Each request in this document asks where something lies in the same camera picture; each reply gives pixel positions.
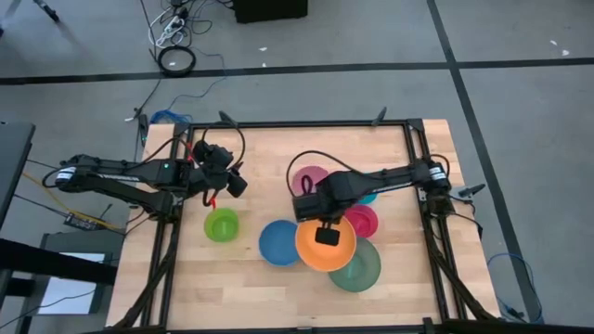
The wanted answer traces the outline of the white power strip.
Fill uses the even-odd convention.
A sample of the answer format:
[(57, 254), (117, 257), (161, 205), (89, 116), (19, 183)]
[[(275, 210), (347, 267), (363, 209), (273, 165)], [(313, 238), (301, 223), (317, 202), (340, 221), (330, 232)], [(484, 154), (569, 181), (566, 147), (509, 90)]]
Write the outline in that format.
[(163, 29), (159, 38), (153, 38), (153, 44), (158, 48), (164, 48), (164, 44), (180, 32), (185, 26), (185, 21), (178, 16), (174, 16)]

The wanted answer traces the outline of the grey cart with white panel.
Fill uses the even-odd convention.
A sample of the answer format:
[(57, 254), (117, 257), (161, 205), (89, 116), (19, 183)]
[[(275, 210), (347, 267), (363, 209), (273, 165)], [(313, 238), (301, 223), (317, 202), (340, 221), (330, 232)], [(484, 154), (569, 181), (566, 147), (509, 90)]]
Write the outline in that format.
[[(111, 232), (70, 232), (47, 234), (42, 248), (91, 262), (117, 266), (123, 237)], [(41, 291), (33, 305), (39, 306), (35, 315), (92, 315), (99, 312), (112, 285), (84, 282), (52, 276), (38, 276)]]

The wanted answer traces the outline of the small black circuit board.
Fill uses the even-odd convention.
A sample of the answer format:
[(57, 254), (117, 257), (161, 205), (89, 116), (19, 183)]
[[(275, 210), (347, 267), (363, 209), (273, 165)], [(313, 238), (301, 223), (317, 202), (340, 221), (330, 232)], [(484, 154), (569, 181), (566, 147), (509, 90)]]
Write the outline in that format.
[(101, 227), (86, 218), (81, 218), (73, 213), (69, 213), (64, 220), (64, 225), (73, 227), (82, 231), (97, 231), (100, 230)]

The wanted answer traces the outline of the dark grey desk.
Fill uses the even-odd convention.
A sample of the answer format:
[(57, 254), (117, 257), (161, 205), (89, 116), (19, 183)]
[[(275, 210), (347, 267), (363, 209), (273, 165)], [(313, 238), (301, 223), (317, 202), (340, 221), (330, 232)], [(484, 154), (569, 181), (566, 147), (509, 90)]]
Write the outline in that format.
[(0, 122), (0, 229), (32, 147), (30, 122)]

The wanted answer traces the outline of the black tripod leg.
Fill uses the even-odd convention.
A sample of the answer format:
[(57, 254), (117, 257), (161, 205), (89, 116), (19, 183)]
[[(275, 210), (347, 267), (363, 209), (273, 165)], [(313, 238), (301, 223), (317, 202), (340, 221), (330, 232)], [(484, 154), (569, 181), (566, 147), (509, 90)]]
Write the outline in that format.
[(54, 22), (60, 23), (57, 12), (50, 5), (48, 5), (45, 0), (33, 0), (33, 2), (38, 5)]

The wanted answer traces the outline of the black beam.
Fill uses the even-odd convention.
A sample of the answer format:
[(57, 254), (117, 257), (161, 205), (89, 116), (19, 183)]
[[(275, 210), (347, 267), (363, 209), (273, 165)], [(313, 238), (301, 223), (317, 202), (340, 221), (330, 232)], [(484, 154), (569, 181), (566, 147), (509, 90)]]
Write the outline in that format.
[(0, 268), (113, 285), (117, 268), (0, 238)]

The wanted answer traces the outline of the grey table bracket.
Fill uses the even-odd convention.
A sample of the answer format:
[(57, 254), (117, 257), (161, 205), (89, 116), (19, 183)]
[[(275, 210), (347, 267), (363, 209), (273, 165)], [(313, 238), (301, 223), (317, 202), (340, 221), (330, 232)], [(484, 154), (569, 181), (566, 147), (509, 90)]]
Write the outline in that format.
[(483, 190), (484, 188), (485, 188), (485, 184), (479, 184), (476, 186), (465, 186), (465, 187), (461, 187), (459, 190), (456, 190), (455, 194), (458, 195), (462, 199), (470, 199), (475, 194), (477, 194), (478, 192)]

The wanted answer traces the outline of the large dark green bowl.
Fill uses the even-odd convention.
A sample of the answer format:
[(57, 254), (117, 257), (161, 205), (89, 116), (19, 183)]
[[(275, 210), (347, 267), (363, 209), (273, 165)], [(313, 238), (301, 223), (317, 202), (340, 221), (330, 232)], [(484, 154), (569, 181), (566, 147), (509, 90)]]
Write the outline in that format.
[(370, 289), (381, 274), (381, 257), (376, 247), (366, 238), (358, 238), (355, 254), (343, 268), (330, 272), (329, 278), (340, 289), (362, 292)]

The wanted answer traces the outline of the black aluminium table frame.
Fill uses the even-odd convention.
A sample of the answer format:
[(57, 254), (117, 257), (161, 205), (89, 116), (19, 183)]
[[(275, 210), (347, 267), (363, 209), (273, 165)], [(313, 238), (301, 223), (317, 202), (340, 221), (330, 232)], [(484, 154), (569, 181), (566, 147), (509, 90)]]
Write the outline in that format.
[(238, 199), (221, 194), (217, 203), (239, 215), (239, 236), (229, 243), (206, 238), (207, 209), (200, 198), (184, 208), (174, 267), (167, 328), (170, 334), (200, 329), (272, 328), (288, 334), (320, 334), (349, 328), (415, 328), (437, 320), (438, 303), (421, 228), (417, 195), (407, 188), (373, 203), (380, 226), (372, 243), (381, 254), (378, 282), (361, 293), (335, 287), (328, 276), (304, 263), (268, 264), (258, 250), (262, 229), (291, 219), (285, 180), (306, 165), (338, 170), (344, 163), (362, 171), (405, 165), (408, 145), (401, 126), (349, 122), (243, 124), (238, 131), (215, 129), (206, 139), (245, 151), (248, 181)]

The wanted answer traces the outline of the black box on floor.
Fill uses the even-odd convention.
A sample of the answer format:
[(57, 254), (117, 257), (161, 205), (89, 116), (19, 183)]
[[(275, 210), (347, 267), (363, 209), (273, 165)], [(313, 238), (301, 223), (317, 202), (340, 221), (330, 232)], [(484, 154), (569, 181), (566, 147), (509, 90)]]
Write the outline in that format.
[(308, 15), (308, 0), (232, 0), (237, 23), (299, 19)]

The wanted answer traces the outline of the blue plastic bowl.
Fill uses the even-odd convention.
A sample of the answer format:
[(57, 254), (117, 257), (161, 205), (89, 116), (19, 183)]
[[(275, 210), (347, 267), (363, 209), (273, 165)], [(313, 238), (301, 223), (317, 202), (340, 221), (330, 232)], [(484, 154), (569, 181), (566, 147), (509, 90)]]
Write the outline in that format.
[(259, 251), (263, 258), (275, 266), (292, 266), (300, 260), (296, 250), (297, 224), (276, 220), (268, 224), (259, 237)]

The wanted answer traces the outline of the purple plastic bowl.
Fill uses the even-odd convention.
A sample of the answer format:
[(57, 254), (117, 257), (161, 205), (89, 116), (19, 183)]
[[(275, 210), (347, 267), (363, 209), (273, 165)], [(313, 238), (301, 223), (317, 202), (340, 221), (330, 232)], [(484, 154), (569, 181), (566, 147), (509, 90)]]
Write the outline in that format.
[(327, 177), (329, 172), (319, 166), (310, 165), (298, 170), (291, 179), (291, 190), (295, 196), (315, 193), (316, 183)]

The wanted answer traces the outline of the small light green bowl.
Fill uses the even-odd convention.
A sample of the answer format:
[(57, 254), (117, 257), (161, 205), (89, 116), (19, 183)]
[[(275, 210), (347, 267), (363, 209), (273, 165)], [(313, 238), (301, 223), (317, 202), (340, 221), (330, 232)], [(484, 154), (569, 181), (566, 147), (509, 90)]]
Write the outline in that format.
[(217, 208), (210, 212), (204, 221), (206, 237), (215, 242), (229, 242), (239, 234), (239, 218), (235, 211)]

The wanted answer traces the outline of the pink plastic bowl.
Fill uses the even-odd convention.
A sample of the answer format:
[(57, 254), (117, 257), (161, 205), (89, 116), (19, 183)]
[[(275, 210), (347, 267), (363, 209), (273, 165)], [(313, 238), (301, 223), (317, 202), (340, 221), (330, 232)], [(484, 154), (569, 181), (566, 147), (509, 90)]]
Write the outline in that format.
[(377, 214), (367, 205), (357, 204), (347, 209), (344, 217), (349, 221), (355, 233), (362, 238), (372, 237), (379, 226)]

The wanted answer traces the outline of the orange plastic bowl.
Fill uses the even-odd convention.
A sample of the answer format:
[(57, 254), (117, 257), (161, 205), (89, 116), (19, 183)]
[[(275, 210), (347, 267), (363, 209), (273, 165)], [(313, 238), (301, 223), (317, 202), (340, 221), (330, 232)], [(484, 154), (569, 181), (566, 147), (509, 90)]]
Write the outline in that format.
[(332, 227), (340, 233), (338, 244), (331, 246), (316, 242), (316, 231), (321, 226), (318, 220), (299, 223), (295, 235), (295, 247), (301, 260), (319, 272), (333, 272), (345, 267), (353, 258), (357, 236), (351, 223), (342, 218)]

